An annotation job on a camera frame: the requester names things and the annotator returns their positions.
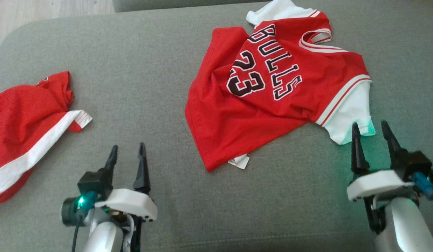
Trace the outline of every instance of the basketball jersey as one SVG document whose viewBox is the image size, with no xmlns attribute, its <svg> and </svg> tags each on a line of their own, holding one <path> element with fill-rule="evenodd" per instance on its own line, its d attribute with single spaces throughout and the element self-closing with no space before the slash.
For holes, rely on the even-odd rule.
<svg viewBox="0 0 433 252">
<path fill-rule="evenodd" d="M 36 163 L 65 131 L 80 132 L 92 117 L 70 110 L 69 72 L 0 93 L 0 203 L 15 195 Z"/>
<path fill-rule="evenodd" d="M 186 119 L 208 171 L 308 122 L 338 144 L 355 121 L 375 134 L 362 56 L 320 45 L 332 37 L 324 13 L 274 0 L 247 20 L 256 25 L 250 35 L 213 31 L 190 87 Z"/>
</svg>

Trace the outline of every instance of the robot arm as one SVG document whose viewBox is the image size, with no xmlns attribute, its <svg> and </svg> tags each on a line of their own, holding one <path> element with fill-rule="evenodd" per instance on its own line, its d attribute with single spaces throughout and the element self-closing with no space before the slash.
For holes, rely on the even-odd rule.
<svg viewBox="0 0 433 252">
<path fill-rule="evenodd" d="M 420 151 L 403 149 L 388 123 L 382 122 L 391 169 L 369 172 L 356 123 L 352 126 L 350 201 L 363 199 L 369 228 L 377 233 L 377 252 L 433 252 L 433 237 L 418 209 L 422 194 L 433 200 L 432 163 Z"/>
<path fill-rule="evenodd" d="M 151 186 L 144 143 L 140 143 L 134 190 L 112 187 L 117 150 L 115 145 L 103 168 L 83 175 L 78 182 L 81 195 L 66 199 L 61 207 L 64 225 L 90 226 L 84 252 L 139 252 L 142 223 L 157 219 L 157 207 L 149 197 Z"/>
</svg>

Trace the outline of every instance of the white trim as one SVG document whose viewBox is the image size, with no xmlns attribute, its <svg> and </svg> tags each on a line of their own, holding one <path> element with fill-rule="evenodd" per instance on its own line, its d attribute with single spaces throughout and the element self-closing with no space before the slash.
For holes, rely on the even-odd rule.
<svg viewBox="0 0 433 252">
<path fill-rule="evenodd" d="M 325 110 L 322 112 L 321 116 L 319 116 L 319 119 L 316 121 L 317 124 L 321 125 L 324 121 L 325 123 L 321 125 L 324 127 L 324 125 L 330 121 L 330 118 L 335 114 L 335 111 L 337 108 L 343 103 L 344 99 L 349 95 L 352 90 L 354 90 L 355 87 L 351 88 L 351 86 L 357 86 L 360 83 L 363 82 L 369 82 L 371 83 L 371 79 L 369 75 L 357 75 L 354 78 L 352 78 L 350 81 L 348 81 L 341 89 L 338 91 L 338 93 L 333 97 L 332 101 L 329 103 L 329 105 L 325 108 Z"/>
<path fill-rule="evenodd" d="M 306 42 L 303 38 L 304 38 L 304 36 L 305 35 L 307 35 L 307 34 L 309 34 L 309 33 L 313 33 L 313 32 L 316 32 L 316 33 L 321 33 L 321 34 L 325 34 L 325 37 L 326 38 L 332 38 L 332 33 L 331 33 L 331 31 L 329 30 L 329 29 L 326 29 L 326 28 L 324 28 L 324 29 L 318 29 L 318 30 L 309 30 L 308 32 L 306 32 L 306 33 L 304 33 L 303 35 L 302 35 L 302 37 L 301 37 L 301 39 L 300 39 L 300 41 L 299 41 L 299 46 L 300 47 L 302 47 L 302 48 L 304 48 L 304 49 L 307 49 L 308 51 L 313 51 L 313 52 L 316 52 L 316 53 L 344 53 L 344 52 L 348 52 L 348 51 L 346 51 L 346 50 L 344 50 L 344 49 L 342 49 L 342 48 L 339 48 L 339 47 L 335 47 L 335 46 L 328 46 L 328 45 L 326 45 L 326 46 L 324 46 L 324 45 L 318 45 L 318 44 L 312 44 L 312 43 L 308 43 L 308 42 Z"/>
<path fill-rule="evenodd" d="M 311 17 L 311 18 L 314 18 L 314 17 L 318 16 L 319 13 L 321 13 L 321 12 L 320 12 L 320 11 L 316 11 L 316 12 L 315 12 L 313 15 L 311 15 L 310 17 Z"/>
<path fill-rule="evenodd" d="M 79 110 L 80 113 L 75 117 L 75 122 L 82 128 L 92 121 L 92 117 L 84 110 Z"/>
<path fill-rule="evenodd" d="M 332 34 L 327 33 L 327 32 L 321 32 L 311 39 L 311 41 L 313 42 L 314 45 L 317 45 L 317 44 L 322 43 L 322 42 L 328 42 L 330 40 L 332 40 Z"/>
<path fill-rule="evenodd" d="M 0 167 L 0 193 L 6 191 L 14 185 L 22 174 L 33 166 L 48 152 L 55 144 L 73 121 L 79 120 L 78 123 L 83 128 L 92 120 L 83 110 L 72 110 L 67 112 L 58 123 L 49 129 L 31 149 L 22 156 Z"/>
</svg>

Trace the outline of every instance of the gray couch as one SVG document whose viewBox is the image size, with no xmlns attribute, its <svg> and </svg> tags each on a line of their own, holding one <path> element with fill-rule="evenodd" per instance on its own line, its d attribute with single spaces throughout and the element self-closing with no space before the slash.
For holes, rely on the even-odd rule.
<svg viewBox="0 0 433 252">
<path fill-rule="evenodd" d="M 433 161 L 433 0 L 295 0 L 327 14 L 332 45 L 364 56 L 373 79 L 377 136 L 363 139 L 374 169 L 389 166 L 379 122 L 401 145 Z M 114 187 L 131 188 L 145 142 L 159 219 L 144 225 L 143 251 L 373 251 L 362 203 L 347 200 L 350 145 L 308 123 L 251 153 L 246 170 L 207 173 L 184 118 L 188 88 L 215 27 L 243 26 L 266 3 L 146 10 L 28 24 L 0 47 L 0 92 L 69 70 L 75 101 L 94 119 L 66 133 L 28 182 L 0 205 L 0 251 L 66 252 L 62 201 L 85 171 L 120 153 Z M 433 203 L 421 211 L 433 235 Z M 87 239 L 79 232 L 80 251 Z"/>
<path fill-rule="evenodd" d="M 262 0 L 112 0 L 115 12 L 261 2 Z"/>
</svg>

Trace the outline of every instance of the white tag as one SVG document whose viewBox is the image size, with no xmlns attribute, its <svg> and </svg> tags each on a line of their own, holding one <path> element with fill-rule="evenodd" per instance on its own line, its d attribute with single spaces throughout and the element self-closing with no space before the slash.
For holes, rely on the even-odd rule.
<svg viewBox="0 0 433 252">
<path fill-rule="evenodd" d="M 244 154 L 236 158 L 233 158 L 227 162 L 233 166 L 237 166 L 238 168 L 244 170 L 246 168 L 248 161 L 249 161 L 249 156 L 247 154 Z"/>
</svg>

